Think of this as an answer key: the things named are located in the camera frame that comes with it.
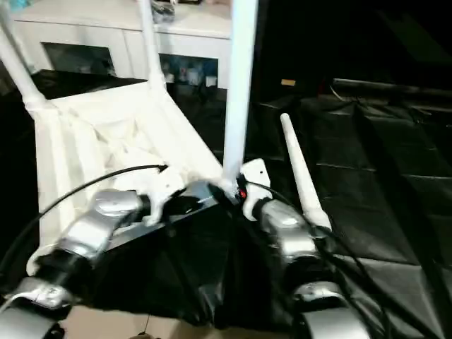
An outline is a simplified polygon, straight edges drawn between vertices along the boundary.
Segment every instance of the floor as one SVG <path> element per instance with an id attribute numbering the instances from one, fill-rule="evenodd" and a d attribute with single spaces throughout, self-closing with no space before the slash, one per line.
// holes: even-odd
<path id="1" fill-rule="evenodd" d="M 145 328 L 159 339 L 286 339 L 288 335 L 228 328 L 193 327 L 176 319 L 132 315 L 119 311 L 98 311 L 76 307 L 63 323 L 66 339 L 129 339 Z"/>

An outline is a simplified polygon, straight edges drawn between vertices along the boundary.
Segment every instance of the white pole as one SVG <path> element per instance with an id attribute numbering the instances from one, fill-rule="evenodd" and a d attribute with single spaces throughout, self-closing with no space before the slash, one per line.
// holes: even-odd
<path id="1" fill-rule="evenodd" d="M 314 224 L 331 229 L 330 220 L 320 204 L 289 114 L 281 114 L 280 118 L 287 150 L 289 151 L 290 163 L 292 164 L 292 171 L 294 172 L 295 183 L 297 184 L 299 202 L 302 204 L 304 215 Z"/>
<path id="2" fill-rule="evenodd" d="M 41 104 L 46 102 L 44 95 L 36 88 L 28 70 L 20 60 L 13 45 L 9 41 L 4 26 L 0 22 L 0 59 L 9 72 L 14 83 L 22 94 L 25 104 Z"/>
<path id="3" fill-rule="evenodd" d="M 258 0 L 232 2 L 232 52 L 227 91 L 223 179 L 235 183 L 243 163 Z"/>
<path id="4" fill-rule="evenodd" d="M 162 85 L 166 87 L 165 76 L 160 66 L 160 58 L 157 51 L 154 36 L 153 12 L 150 7 L 151 0 L 138 0 L 141 25 L 143 28 L 143 39 L 148 58 L 148 71 L 150 84 Z"/>

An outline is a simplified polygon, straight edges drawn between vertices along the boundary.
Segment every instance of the white cabinet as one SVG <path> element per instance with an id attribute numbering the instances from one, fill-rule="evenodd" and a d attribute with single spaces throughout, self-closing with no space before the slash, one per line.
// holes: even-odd
<path id="1" fill-rule="evenodd" d="M 147 78 L 140 16 L 132 0 L 40 0 L 13 18 L 37 70 L 72 71 L 57 65 L 60 57 L 67 64 L 72 59 L 80 62 L 78 68 L 83 72 L 95 73 L 81 61 L 93 56 L 101 59 L 100 68 L 108 69 L 111 64 L 114 72 L 108 73 Z M 180 4 L 175 21 L 155 25 L 155 31 L 161 54 L 218 60 L 218 87 L 227 88 L 231 46 L 228 6 Z"/>
<path id="2" fill-rule="evenodd" d="M 105 47 L 108 48 L 116 75 L 133 78 L 122 30 L 58 23 L 16 24 L 36 69 L 54 69 L 52 58 L 45 48 L 47 43 Z"/>
<path id="3" fill-rule="evenodd" d="M 148 68 L 146 66 L 144 41 L 141 32 L 125 30 L 124 37 L 129 50 L 133 77 L 138 79 L 147 78 Z M 162 54 L 217 59 L 218 87 L 227 88 L 230 63 L 229 40 L 157 33 L 156 42 L 158 51 Z"/>

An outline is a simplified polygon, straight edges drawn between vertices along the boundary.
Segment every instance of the black cable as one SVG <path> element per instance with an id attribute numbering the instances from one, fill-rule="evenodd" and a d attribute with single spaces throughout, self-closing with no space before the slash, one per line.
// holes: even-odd
<path id="1" fill-rule="evenodd" d="M 120 169 L 118 171 L 114 171 L 111 173 L 108 173 L 106 175 L 102 175 L 101 177 L 98 177 L 97 179 L 91 180 L 90 182 L 87 182 L 86 184 L 80 185 L 79 187 L 73 189 L 72 191 L 64 194 L 62 197 L 58 198 L 50 204 L 46 209 L 44 209 L 41 213 L 39 213 L 33 220 L 31 220 L 20 232 L 20 234 L 14 239 L 13 243 L 10 245 L 8 250 L 6 251 L 4 257 L 2 258 L 0 262 L 0 277 L 4 274 L 6 271 L 7 266 L 9 266 L 9 263 L 13 260 L 13 257 L 16 255 L 16 252 L 18 250 L 18 247 L 23 243 L 24 239 L 29 235 L 29 233 L 33 230 L 33 227 L 35 224 L 40 221 L 42 217 L 44 217 L 48 212 L 50 212 L 53 208 L 55 208 L 58 204 L 60 204 L 62 201 L 66 200 L 70 196 L 78 193 L 79 191 L 82 191 L 86 189 L 89 186 L 92 186 L 98 182 L 101 182 L 103 180 L 109 179 L 111 177 L 115 177 L 119 174 L 127 173 L 127 172 L 133 172 L 133 171 L 139 171 L 139 170 L 148 170 L 152 168 L 157 168 L 160 171 L 167 168 L 166 165 L 143 165 L 143 166 L 135 166 L 135 167 L 129 167 L 125 169 Z"/>
<path id="2" fill-rule="evenodd" d="M 289 199 L 287 199 L 284 195 L 282 195 L 281 193 L 279 193 L 278 191 L 276 191 L 275 189 L 272 189 L 266 185 L 262 185 L 256 182 L 249 182 L 246 181 L 247 184 L 251 184 L 257 187 L 261 187 L 262 189 L 265 189 L 269 192 L 271 192 L 272 194 L 274 194 L 277 198 L 279 198 L 281 201 L 283 201 L 284 203 L 288 204 L 288 206 L 294 208 L 295 210 L 299 211 L 299 208 L 296 208 L 294 206 L 294 204 L 292 204 Z M 334 266 L 335 268 L 337 268 L 338 270 L 340 270 L 341 272 L 343 272 L 344 274 L 346 274 L 345 270 L 340 267 L 338 265 L 338 261 L 345 263 L 344 260 L 340 260 L 339 258 L 336 258 L 333 254 L 327 252 L 324 247 L 323 244 L 321 242 L 319 242 L 319 234 L 318 231 L 323 232 L 324 235 L 329 236 L 331 238 L 334 239 L 334 241 L 347 253 L 347 255 L 355 262 L 355 264 L 358 267 L 359 272 L 361 273 L 361 278 L 364 278 L 365 282 L 368 283 L 371 288 L 374 291 L 377 291 L 378 293 L 372 293 L 374 296 L 374 301 L 378 304 L 382 316 L 383 316 L 383 330 L 387 336 L 387 338 L 392 338 L 392 325 L 391 325 L 391 321 L 389 319 L 388 316 L 388 312 L 387 312 L 387 308 L 382 304 L 381 300 L 377 297 L 378 294 L 384 294 L 384 292 L 381 290 L 380 287 L 378 287 L 378 285 L 374 282 L 374 280 L 370 277 L 370 275 L 368 274 L 366 268 L 364 267 L 364 265 L 361 263 L 361 261 L 359 261 L 359 259 L 357 258 L 357 256 L 355 255 L 355 253 L 351 250 L 351 248 L 335 233 L 333 233 L 331 230 L 322 227 L 322 226 L 318 226 L 313 224 L 312 222 L 310 222 L 309 220 L 306 220 L 308 226 L 311 228 L 311 235 L 314 239 L 314 241 L 316 242 L 317 247 L 319 248 L 319 253 L 321 255 L 321 257 L 326 260 L 327 262 L 329 262 L 332 266 Z M 398 307 L 400 306 L 397 302 L 393 301 L 391 299 L 392 303 L 394 305 L 397 305 Z M 407 322 L 410 326 L 412 326 L 413 328 L 415 328 L 417 331 L 419 331 L 422 335 L 425 335 L 426 338 L 436 338 L 439 339 L 439 337 L 434 334 L 429 328 L 425 327 L 425 326 L 421 326 L 421 324 L 419 324 L 418 322 L 414 323 L 414 322 Z"/>

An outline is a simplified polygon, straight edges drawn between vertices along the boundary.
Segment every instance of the white fabric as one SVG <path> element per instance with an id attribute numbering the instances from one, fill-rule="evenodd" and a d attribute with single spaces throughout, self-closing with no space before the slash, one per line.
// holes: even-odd
<path id="1" fill-rule="evenodd" d="M 216 181 L 222 168 L 164 88 L 139 83 L 50 100 L 35 120 L 39 205 L 96 177 L 138 165 L 169 165 L 185 184 Z M 83 212 L 99 189 L 149 192 L 157 170 L 106 180 L 61 203 L 40 223 L 40 250 Z"/>

